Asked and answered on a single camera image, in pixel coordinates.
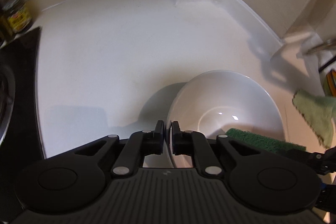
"scrub sponge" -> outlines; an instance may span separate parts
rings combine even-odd
[[[306,151],[305,146],[301,146],[294,143],[287,143],[284,141],[275,140],[258,134],[253,134],[251,132],[242,131],[239,129],[231,128],[226,132],[226,135],[236,138],[237,140],[243,141],[254,147],[264,149],[268,152],[273,152],[276,154],[281,154],[290,149],[298,149]]]

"black stove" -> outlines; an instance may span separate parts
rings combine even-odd
[[[36,100],[36,28],[0,49],[0,222],[23,210],[13,183],[18,173],[43,159]]]

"jar lid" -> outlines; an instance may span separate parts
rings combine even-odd
[[[8,0],[5,5],[2,7],[2,10],[7,11],[11,9],[15,4],[17,4],[20,0]]]

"green cloth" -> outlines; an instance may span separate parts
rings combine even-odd
[[[336,98],[313,96],[305,90],[299,90],[292,102],[315,132],[320,145],[330,148],[334,135],[331,119],[336,117]]]
[[[273,152],[276,154],[281,154],[283,151],[288,151],[293,148],[306,151],[305,146],[275,140],[269,137],[261,136],[261,135],[254,134],[248,131],[242,131],[242,130],[235,129],[235,128],[229,129],[226,132],[226,135],[236,138],[254,147],[264,149],[268,152]]]

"bowl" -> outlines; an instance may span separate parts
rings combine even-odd
[[[257,82],[234,71],[209,71],[190,80],[170,107],[167,126],[173,121],[181,131],[201,132],[208,139],[237,128],[285,140],[273,99]],[[173,155],[172,160],[178,168],[192,167],[188,156]]]

